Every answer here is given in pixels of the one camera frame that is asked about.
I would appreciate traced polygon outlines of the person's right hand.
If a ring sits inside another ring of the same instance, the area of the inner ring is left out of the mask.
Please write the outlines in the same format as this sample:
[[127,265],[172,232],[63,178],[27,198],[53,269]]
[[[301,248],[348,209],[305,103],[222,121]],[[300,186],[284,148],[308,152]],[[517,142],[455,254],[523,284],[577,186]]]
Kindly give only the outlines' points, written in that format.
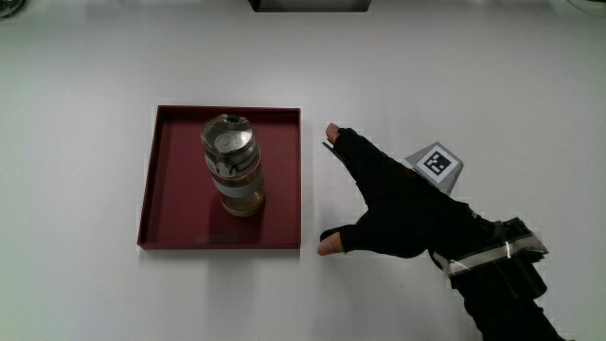
[[467,204],[434,188],[354,130],[331,124],[326,134],[347,164],[367,212],[355,224],[323,232],[319,255],[365,250],[409,259],[429,249],[455,258],[488,237]]

